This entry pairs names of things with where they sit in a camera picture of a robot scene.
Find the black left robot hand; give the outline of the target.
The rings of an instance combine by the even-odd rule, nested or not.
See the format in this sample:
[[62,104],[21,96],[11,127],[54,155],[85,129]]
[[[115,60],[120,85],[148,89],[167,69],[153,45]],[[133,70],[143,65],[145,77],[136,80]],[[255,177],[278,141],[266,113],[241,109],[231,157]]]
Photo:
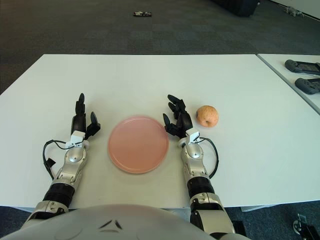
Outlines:
[[94,136],[100,129],[101,124],[98,122],[96,114],[92,111],[90,114],[91,123],[87,126],[86,123],[86,110],[85,110],[85,95],[81,93],[78,101],[75,104],[75,116],[72,118],[71,134],[74,131],[84,133],[84,140]]

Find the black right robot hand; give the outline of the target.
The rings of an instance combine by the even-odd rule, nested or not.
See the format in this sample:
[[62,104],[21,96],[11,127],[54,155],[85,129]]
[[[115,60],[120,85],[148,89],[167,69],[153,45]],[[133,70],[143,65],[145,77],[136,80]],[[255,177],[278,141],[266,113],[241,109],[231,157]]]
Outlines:
[[178,99],[171,94],[168,94],[167,98],[169,100],[168,106],[173,112],[176,123],[171,123],[169,117],[163,113],[165,131],[180,139],[185,138],[187,136],[187,130],[190,130],[193,127],[191,117],[186,111],[185,103],[182,99]]

